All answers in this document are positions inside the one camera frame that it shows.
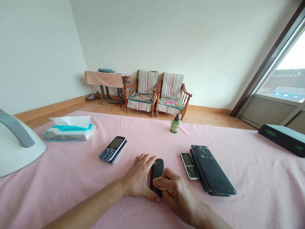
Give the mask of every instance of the hand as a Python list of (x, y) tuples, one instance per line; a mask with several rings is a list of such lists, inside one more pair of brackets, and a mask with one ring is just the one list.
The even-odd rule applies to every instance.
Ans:
[(185, 223), (199, 227), (205, 217), (205, 208), (197, 197), (187, 188), (184, 181), (171, 169), (166, 168), (162, 174), (162, 179), (155, 180), (158, 187), (168, 189), (172, 192), (162, 192), (162, 199), (169, 205), (171, 210)]
[(149, 170), (157, 158), (151, 154), (141, 154), (136, 157), (131, 169), (119, 179), (126, 196), (145, 197), (160, 202), (160, 197), (147, 186)]

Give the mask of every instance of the wooden armchair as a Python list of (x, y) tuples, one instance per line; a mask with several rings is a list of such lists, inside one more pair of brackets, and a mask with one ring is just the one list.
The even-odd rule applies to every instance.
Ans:
[(134, 83), (124, 86), (126, 113), (128, 113), (128, 108), (132, 108), (148, 111), (153, 117), (157, 98), (158, 76), (158, 72), (138, 70)]
[(181, 74), (162, 73), (161, 83), (157, 87), (156, 117), (159, 111), (180, 114), (181, 120), (186, 113), (192, 94), (185, 89), (184, 76)]

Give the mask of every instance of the green spray bottle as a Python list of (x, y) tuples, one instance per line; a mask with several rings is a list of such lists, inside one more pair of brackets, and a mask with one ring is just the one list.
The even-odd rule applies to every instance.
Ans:
[(179, 129), (179, 125), (180, 125), (179, 115), (177, 114), (177, 116), (172, 120), (170, 131), (172, 133), (177, 133)]

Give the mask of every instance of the tissue box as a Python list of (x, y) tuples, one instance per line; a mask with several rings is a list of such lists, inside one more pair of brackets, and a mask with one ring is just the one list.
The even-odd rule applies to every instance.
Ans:
[(96, 130), (95, 125), (89, 123), (90, 116), (59, 117), (50, 119), (57, 125), (42, 133), (45, 141), (85, 141), (88, 140)]

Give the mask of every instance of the window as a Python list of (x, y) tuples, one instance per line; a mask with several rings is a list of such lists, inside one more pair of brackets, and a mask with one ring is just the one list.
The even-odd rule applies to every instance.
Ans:
[(257, 94), (302, 102), (305, 98), (305, 32), (271, 71)]

